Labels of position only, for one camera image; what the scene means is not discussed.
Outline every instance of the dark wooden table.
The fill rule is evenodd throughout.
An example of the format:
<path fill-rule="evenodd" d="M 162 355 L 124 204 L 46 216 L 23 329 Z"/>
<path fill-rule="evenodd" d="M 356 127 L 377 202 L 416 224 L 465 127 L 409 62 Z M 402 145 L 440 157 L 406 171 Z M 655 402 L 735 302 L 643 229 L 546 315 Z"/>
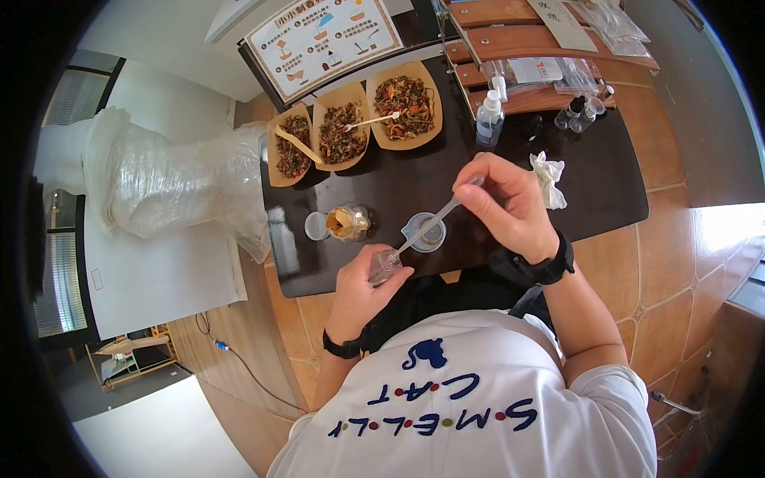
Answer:
<path fill-rule="evenodd" d="M 365 242 L 399 247 L 405 240 L 400 229 L 412 215 L 435 213 L 451 198 L 458 171 L 478 151 L 474 123 L 459 85 L 446 73 L 444 58 L 423 63 L 438 86 L 444 108 L 444 128 L 428 144 L 410 151 L 387 151 L 372 137 L 356 166 L 332 174 L 312 168 L 299 183 L 285 188 L 270 187 L 268 165 L 261 164 L 276 271 L 286 297 L 334 291 L 337 270 L 363 245 L 331 237 L 310 240 L 304 232 L 310 212 L 326 213 L 349 201 L 364 204 L 373 221 Z M 566 162 L 558 188 L 568 207 L 549 212 L 556 227 L 575 241 L 648 217 L 643 177 L 618 110 L 610 110 L 581 135 L 559 131 L 552 124 L 556 112 L 540 114 L 542 131 L 530 143 L 521 131 L 532 115 L 507 117 L 494 152 L 529 170 L 529 153 L 542 150 L 548 159 Z M 414 277 L 485 264 L 498 247 L 486 227 L 463 207 L 444 221 L 448 234 L 439 250 L 402 253 L 404 265 L 415 268 Z"/>

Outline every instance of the window blind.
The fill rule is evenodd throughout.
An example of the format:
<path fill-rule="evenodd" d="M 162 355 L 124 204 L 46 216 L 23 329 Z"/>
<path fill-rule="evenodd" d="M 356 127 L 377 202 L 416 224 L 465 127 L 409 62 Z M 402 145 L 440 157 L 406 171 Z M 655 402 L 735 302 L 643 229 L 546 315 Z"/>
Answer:
<path fill-rule="evenodd" d="M 108 82 L 107 75 L 65 70 L 45 111 L 42 125 L 71 125 L 92 118 Z"/>
<path fill-rule="evenodd" d="M 33 304 L 39 337 L 88 327 L 77 276 L 74 232 L 49 234 L 47 239 L 43 294 Z"/>

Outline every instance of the tiled floor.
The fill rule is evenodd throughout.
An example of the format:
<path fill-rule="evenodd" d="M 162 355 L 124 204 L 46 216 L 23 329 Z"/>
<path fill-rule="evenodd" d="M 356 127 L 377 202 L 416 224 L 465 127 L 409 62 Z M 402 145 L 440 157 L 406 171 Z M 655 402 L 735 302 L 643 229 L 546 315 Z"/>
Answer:
<path fill-rule="evenodd" d="M 680 153 L 656 91 L 619 86 L 617 105 L 643 172 L 650 216 L 576 242 L 575 256 L 613 314 L 630 365 L 649 390 L 687 402 L 711 349 L 723 297 L 765 246 L 761 237 L 752 239 L 765 214 L 747 205 L 689 209 Z M 285 348 L 311 403 L 333 295 L 285 298 L 270 257 L 265 267 Z M 458 277 L 459 271 L 444 275 L 448 281 Z M 654 422 L 668 411 L 654 402 L 649 406 Z M 657 426 L 662 452 L 672 449 L 682 429 L 674 416 Z"/>

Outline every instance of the hand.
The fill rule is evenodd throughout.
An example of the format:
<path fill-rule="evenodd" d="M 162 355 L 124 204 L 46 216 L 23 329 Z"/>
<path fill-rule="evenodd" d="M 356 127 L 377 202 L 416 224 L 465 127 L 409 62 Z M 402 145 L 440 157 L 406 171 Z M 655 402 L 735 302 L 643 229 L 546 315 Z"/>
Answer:
<path fill-rule="evenodd" d="M 353 261 L 337 273 L 335 302 L 326 326 L 327 335 L 337 345 L 359 338 L 364 326 L 390 302 L 414 273 L 413 268 L 404 267 L 379 287 L 372 287 L 369 284 L 372 257 L 390 249 L 392 247 L 385 244 L 367 244 Z"/>
<path fill-rule="evenodd" d="M 506 199 L 500 206 L 481 187 L 466 184 L 475 174 L 486 177 L 487 189 Z M 539 181 L 525 171 L 492 153 L 478 153 L 462 168 L 454 186 L 457 199 L 478 216 L 494 239 L 520 254 L 529 264 L 553 259 L 560 239 L 547 216 Z"/>

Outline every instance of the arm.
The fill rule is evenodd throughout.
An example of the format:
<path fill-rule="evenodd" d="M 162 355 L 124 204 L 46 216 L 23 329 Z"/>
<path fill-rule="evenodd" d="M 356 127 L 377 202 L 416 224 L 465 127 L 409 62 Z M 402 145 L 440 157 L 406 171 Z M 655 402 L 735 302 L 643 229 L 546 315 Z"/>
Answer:
<path fill-rule="evenodd" d="M 361 331 L 387 304 L 393 295 L 414 273 L 411 267 L 404 267 L 378 288 L 369 285 L 369 268 L 377 252 L 392 249 L 384 244 L 368 244 L 359 255 L 342 267 L 337 273 L 335 301 L 327 320 L 327 336 L 338 345 L 356 340 Z M 321 354 L 321 369 L 316 384 L 316 394 L 311 409 L 323 407 L 340 390 L 350 370 L 360 357 L 341 359 L 324 350 Z"/>
<path fill-rule="evenodd" d="M 486 176 L 487 186 L 505 199 L 503 206 L 486 190 L 466 184 L 475 174 Z M 460 171 L 452 189 L 497 242 L 522 255 L 529 264 L 555 257 L 558 235 L 534 173 L 495 154 L 479 153 Z M 543 291 L 566 357 L 563 376 L 567 385 L 594 367 L 627 365 L 614 319 L 581 272 L 565 272 L 559 282 L 544 286 Z"/>

